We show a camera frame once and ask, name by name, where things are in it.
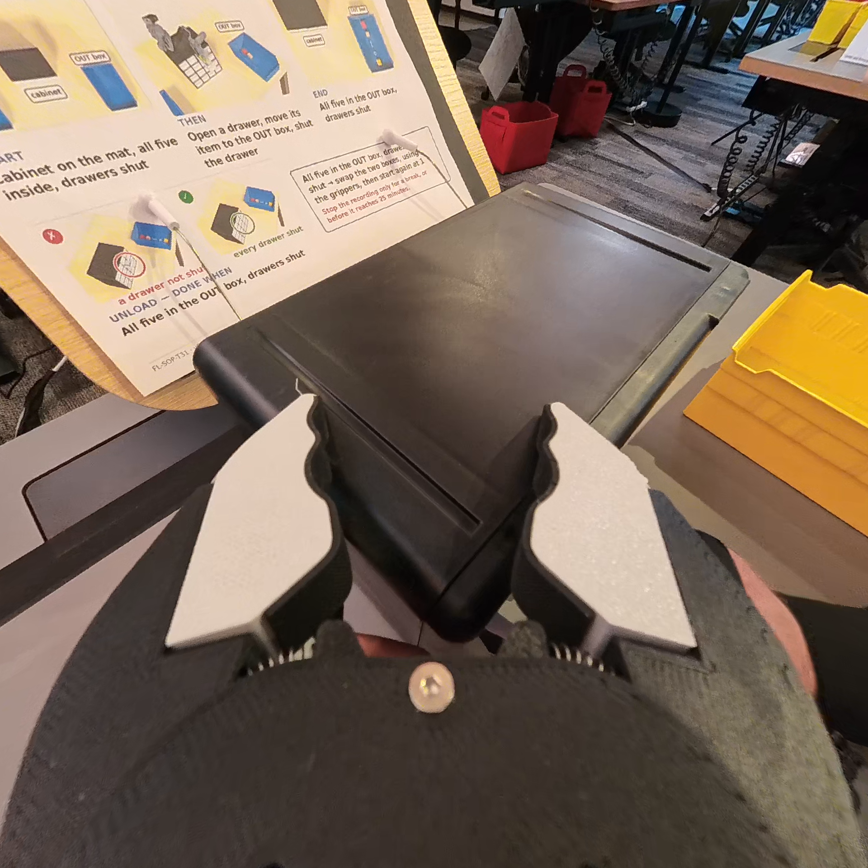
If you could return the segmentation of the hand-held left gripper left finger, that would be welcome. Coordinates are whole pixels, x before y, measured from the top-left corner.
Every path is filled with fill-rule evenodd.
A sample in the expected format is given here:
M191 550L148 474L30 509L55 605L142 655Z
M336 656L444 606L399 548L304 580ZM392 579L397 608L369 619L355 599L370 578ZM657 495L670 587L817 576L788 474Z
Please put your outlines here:
M330 496L320 400L300 395L212 481L165 638L168 649L252 638L299 652L353 584Z

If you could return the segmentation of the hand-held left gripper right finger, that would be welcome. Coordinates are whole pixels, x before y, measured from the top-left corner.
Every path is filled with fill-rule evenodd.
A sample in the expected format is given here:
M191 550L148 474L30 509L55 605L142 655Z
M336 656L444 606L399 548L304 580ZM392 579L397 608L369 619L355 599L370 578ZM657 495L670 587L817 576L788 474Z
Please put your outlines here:
M645 476L561 402L540 418L512 596L550 657L698 648Z

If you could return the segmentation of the black plastic drawer cabinet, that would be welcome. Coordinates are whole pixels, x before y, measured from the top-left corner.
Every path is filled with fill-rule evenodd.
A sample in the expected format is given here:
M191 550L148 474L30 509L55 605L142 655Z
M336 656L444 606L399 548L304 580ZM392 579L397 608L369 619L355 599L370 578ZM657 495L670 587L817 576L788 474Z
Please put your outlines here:
M440 638L506 600L537 425L622 446L749 285L744 266L523 184L217 332L193 363L252 428L322 402L344 532Z

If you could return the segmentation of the yellow plastic bin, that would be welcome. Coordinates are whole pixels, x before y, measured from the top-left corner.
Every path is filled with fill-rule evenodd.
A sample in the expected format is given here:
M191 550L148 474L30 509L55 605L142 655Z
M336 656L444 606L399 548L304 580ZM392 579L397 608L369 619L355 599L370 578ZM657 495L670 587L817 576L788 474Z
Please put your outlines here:
M866 535L866 294L802 273L684 415Z

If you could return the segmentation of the printed instruction poster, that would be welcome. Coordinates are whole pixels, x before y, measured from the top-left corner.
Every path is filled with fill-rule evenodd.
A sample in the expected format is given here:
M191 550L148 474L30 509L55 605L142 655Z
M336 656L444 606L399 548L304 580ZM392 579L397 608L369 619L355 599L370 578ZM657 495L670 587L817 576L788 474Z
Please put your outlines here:
M387 2L2 2L2 241L145 396L477 204L446 136Z

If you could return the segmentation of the red fabric basket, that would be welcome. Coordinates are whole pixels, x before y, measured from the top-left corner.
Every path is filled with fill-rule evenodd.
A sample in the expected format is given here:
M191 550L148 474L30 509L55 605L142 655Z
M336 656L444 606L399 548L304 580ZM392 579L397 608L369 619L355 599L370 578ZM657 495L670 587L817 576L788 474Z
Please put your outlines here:
M507 175L546 163L559 116L547 104L495 104L481 114L480 135L494 169Z
M548 100L548 107L558 116L557 137L596 138L611 99L605 81L591 78L581 64L570 64L556 77Z

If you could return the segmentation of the instruction sheet on wooden board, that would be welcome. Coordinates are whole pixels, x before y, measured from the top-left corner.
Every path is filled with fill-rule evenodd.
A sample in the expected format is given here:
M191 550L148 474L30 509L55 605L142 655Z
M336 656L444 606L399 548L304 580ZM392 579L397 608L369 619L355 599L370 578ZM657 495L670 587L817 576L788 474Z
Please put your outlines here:
M387 2L398 33L410 41L410 59L440 121L446 142L458 158L462 179L479 203L501 191L478 126L440 36L438 22L424 1ZM155 410L197 410L216 405L216 396L198 373L189 373L150 396L139 392L69 315L6 243L1 242L1 288L36 329L91 384L138 406Z

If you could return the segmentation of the white hanging paper sheet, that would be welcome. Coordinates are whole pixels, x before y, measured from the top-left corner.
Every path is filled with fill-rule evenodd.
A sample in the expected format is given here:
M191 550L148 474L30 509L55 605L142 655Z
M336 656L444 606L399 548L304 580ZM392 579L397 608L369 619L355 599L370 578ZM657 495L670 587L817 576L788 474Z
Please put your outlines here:
M515 72L524 46L524 33L516 10L508 7L479 64L480 75L490 94L489 99L496 101L500 98Z

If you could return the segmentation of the light wooden desk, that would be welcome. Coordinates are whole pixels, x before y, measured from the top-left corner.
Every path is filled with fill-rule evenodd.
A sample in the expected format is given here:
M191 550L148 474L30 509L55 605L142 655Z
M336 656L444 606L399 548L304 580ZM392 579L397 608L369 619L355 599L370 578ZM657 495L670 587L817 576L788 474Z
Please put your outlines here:
M866 103L866 68L843 61L843 55L842 49L799 35L746 54L739 70Z

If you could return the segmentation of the yellow bin on desk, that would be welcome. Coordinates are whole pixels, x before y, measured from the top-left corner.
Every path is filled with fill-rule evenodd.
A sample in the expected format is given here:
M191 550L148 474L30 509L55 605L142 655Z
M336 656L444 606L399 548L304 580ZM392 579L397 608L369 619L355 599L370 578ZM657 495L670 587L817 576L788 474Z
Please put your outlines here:
M866 21L866 1L825 1L808 40L832 49L845 49Z

